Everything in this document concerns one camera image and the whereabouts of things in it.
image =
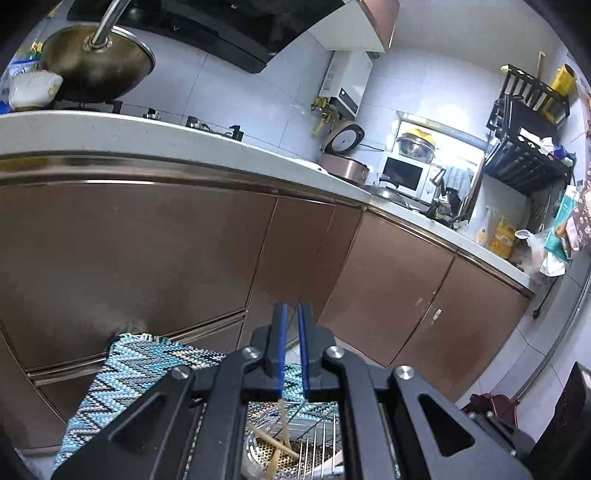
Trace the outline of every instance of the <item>wok handle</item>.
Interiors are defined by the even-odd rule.
[[[119,20],[119,17],[129,5],[129,2],[131,0],[113,0],[111,2],[103,18],[100,20],[99,28],[96,29],[95,34],[88,42],[90,48],[98,49],[107,44],[111,28],[117,23],[117,20]]]

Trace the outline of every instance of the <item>white cloth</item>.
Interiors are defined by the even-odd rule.
[[[445,188],[454,189],[457,191],[457,196],[460,201],[468,196],[472,179],[467,170],[460,167],[445,167],[446,172],[443,175],[443,183]]]

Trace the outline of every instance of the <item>ceiling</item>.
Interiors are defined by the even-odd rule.
[[[534,73],[561,45],[523,0],[400,0],[394,46],[420,48],[498,71],[511,63]]]

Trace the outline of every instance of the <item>metal screw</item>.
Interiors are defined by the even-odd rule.
[[[254,346],[247,346],[242,349],[242,355],[244,355],[244,357],[248,358],[249,360],[256,360],[257,358],[260,358],[262,353],[260,353],[258,348]]]
[[[398,378],[402,378],[403,380],[410,380],[414,377],[414,368],[408,365],[400,365],[400,367],[396,367],[394,372]]]
[[[345,350],[340,346],[333,345],[326,349],[326,355],[331,358],[343,358],[344,354]]]
[[[173,368],[173,377],[177,380],[185,380],[191,375],[191,369],[187,365],[179,365]]]

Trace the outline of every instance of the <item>open lid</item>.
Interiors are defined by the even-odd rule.
[[[354,122],[336,125],[324,141],[324,152],[331,155],[344,155],[359,145],[365,137],[365,131]]]

